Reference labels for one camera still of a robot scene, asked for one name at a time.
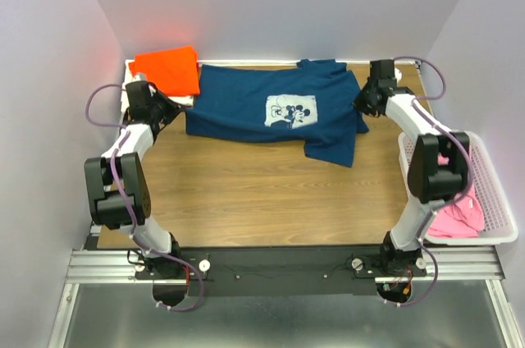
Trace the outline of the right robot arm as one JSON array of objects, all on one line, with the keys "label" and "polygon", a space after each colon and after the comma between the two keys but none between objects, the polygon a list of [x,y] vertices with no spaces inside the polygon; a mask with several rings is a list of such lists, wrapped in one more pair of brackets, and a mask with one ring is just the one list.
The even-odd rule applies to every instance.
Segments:
[{"label": "right robot arm", "polygon": [[390,118],[414,146],[406,176],[408,203],[377,256],[379,270],[394,276],[422,256],[424,237],[440,210],[470,191],[470,138],[442,125],[423,108],[419,97],[398,85],[392,59],[370,62],[367,82],[354,106],[365,115]]}]

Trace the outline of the blue Mickey print t-shirt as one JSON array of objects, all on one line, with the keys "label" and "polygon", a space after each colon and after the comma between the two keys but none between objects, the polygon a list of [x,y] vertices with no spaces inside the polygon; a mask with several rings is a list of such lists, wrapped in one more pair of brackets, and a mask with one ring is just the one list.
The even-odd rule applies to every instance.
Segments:
[{"label": "blue Mickey print t-shirt", "polygon": [[250,143],[302,140],[304,154],[351,167],[356,138],[369,131],[354,107],[354,73],[335,60],[292,69],[248,70],[205,65],[200,95],[186,112],[189,135]]}]

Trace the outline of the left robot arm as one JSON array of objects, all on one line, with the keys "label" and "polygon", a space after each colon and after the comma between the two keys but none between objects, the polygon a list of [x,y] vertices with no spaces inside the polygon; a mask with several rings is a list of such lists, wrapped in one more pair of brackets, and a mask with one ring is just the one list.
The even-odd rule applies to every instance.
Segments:
[{"label": "left robot arm", "polygon": [[176,238],[152,216],[152,200],[142,167],[144,155],[155,145],[161,131],[182,112],[182,106],[139,76],[119,88],[127,99],[121,121],[96,121],[90,115],[91,103],[98,92],[110,88],[103,85],[96,89],[84,110],[90,124],[118,130],[107,151],[84,162],[92,221],[127,235],[139,248],[139,265],[146,272],[166,279],[188,278],[189,265],[181,257]]}]

